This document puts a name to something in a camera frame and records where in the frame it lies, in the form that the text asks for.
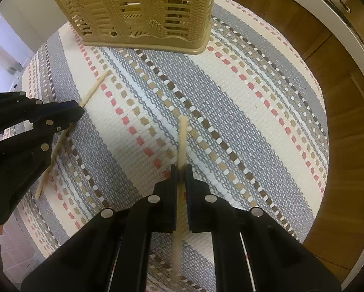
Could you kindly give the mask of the striped woven tablecloth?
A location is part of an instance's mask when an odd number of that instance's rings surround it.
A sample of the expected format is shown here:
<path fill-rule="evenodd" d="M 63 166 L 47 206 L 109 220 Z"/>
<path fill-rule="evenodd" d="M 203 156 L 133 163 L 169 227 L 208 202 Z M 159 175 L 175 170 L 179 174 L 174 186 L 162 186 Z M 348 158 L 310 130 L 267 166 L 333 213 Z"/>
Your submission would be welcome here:
<path fill-rule="evenodd" d="M 268 74 L 215 18 L 199 56 L 86 47 L 70 24 L 20 87 L 84 98 L 41 204 L 20 216 L 45 261 L 22 291 L 323 291 L 327 269 L 264 186 L 295 191 L 279 160 L 309 163 Z"/>

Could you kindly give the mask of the beige plastic utensil basket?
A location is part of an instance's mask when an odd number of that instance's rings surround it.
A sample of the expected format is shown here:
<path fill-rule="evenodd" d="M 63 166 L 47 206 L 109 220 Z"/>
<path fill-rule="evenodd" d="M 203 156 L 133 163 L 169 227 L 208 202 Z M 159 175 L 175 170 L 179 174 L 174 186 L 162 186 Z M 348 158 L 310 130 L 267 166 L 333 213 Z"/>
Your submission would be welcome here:
<path fill-rule="evenodd" d="M 200 54 L 214 0 L 54 0 L 87 46 Z"/>

